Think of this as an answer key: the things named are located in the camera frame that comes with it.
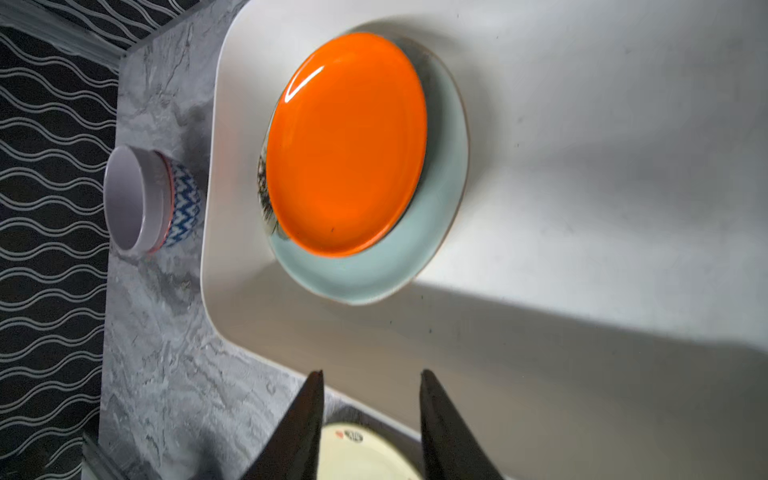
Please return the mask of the lavender patterned bowl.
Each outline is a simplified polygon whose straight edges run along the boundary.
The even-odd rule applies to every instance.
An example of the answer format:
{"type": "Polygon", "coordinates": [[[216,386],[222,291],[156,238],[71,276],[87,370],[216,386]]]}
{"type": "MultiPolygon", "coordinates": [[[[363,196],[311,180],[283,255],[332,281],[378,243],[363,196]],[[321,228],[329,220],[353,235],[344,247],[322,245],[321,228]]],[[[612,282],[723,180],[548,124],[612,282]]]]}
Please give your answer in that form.
{"type": "Polygon", "coordinates": [[[203,196],[185,165],[160,151],[128,145],[109,155],[103,201],[112,242],[131,256],[186,240],[203,217],[203,196]]]}

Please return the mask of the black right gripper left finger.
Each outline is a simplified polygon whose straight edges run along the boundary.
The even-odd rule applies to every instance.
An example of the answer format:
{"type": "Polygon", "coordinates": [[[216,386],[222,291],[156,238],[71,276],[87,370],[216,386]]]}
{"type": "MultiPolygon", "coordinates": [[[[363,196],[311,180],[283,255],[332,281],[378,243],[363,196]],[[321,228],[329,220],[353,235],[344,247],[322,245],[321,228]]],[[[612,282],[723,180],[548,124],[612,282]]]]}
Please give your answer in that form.
{"type": "Polygon", "coordinates": [[[316,479],[324,414],[324,376],[313,371],[242,479],[316,479]]]}

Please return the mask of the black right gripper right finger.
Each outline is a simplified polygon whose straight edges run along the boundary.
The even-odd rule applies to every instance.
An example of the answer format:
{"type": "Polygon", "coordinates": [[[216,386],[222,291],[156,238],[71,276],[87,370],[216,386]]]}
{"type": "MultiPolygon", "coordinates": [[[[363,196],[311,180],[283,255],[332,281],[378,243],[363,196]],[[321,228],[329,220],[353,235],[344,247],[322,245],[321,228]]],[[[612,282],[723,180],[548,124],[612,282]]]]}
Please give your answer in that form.
{"type": "Polygon", "coordinates": [[[421,373],[419,404],[426,479],[503,478],[431,370],[421,373]]]}

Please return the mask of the mint green flower plate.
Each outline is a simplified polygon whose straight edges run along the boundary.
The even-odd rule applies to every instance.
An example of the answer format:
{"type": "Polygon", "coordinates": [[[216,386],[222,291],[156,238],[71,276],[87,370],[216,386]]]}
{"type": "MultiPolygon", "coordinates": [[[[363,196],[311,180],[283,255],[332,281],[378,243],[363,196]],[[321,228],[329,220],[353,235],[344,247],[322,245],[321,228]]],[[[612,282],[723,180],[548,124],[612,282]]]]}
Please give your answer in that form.
{"type": "Polygon", "coordinates": [[[273,213],[262,212],[268,244],[286,273],[309,292],[348,305],[380,301],[425,268],[455,219],[470,163],[465,110],[448,68],[411,38],[393,33],[385,37],[414,64],[426,90],[425,168],[404,215],[370,248],[350,257],[328,258],[299,247],[284,233],[273,213]]]}

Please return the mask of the cream painted plate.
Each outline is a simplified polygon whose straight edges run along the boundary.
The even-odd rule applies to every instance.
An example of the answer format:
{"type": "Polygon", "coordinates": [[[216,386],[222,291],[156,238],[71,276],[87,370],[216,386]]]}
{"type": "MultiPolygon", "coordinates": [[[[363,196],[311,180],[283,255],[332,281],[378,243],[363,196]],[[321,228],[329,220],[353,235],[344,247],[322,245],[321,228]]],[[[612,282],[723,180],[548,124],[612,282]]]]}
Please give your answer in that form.
{"type": "Polygon", "coordinates": [[[422,479],[422,474],[391,442],[351,423],[321,429],[317,478],[422,479]]]}

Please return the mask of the orange plate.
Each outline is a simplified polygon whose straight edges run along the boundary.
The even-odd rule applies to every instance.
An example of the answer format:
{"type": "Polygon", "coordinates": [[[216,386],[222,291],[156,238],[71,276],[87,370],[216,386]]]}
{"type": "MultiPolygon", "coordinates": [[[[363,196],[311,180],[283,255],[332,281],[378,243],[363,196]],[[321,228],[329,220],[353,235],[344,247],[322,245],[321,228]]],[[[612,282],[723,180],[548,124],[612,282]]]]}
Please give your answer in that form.
{"type": "Polygon", "coordinates": [[[278,224],[312,254],[369,248],[406,211],[426,145],[425,94],[398,46],[372,33],[323,44],[288,81],[269,127],[266,185],[278,224]]]}

